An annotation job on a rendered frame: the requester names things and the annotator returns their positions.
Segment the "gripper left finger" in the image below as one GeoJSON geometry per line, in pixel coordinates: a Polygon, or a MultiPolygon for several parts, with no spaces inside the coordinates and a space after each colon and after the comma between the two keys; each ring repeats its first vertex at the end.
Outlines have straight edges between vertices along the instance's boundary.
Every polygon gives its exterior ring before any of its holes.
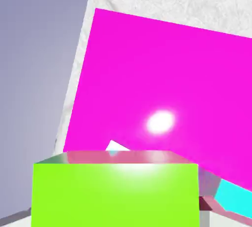
{"type": "Polygon", "coordinates": [[[31,227],[31,208],[1,218],[0,227],[31,227]]]}

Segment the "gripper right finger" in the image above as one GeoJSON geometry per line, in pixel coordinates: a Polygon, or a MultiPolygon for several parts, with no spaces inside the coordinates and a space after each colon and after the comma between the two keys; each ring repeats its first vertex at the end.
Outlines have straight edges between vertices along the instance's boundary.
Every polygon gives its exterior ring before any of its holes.
{"type": "Polygon", "coordinates": [[[212,196],[199,197],[200,227],[252,227],[252,219],[226,211],[212,196]]]}

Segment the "small green cube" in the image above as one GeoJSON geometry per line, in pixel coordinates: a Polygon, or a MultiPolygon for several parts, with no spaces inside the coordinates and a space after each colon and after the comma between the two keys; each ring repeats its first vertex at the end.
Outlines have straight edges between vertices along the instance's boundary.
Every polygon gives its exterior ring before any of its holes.
{"type": "Polygon", "coordinates": [[[200,227],[198,165],[170,151],[71,151],[33,166],[31,227],[200,227]]]}

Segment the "large cyan box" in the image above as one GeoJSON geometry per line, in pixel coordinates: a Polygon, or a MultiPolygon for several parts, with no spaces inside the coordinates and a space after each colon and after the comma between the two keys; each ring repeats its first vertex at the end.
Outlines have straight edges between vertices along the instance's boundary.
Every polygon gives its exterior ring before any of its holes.
{"type": "Polygon", "coordinates": [[[252,192],[221,179],[215,200],[226,210],[252,219],[252,192]]]}

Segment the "large magenta box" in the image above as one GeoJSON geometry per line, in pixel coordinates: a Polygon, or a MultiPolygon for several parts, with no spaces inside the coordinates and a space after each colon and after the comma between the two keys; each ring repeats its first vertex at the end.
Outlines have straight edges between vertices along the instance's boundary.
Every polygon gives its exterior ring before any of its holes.
{"type": "Polygon", "coordinates": [[[252,38],[96,9],[64,151],[110,140],[252,191],[252,38]]]}

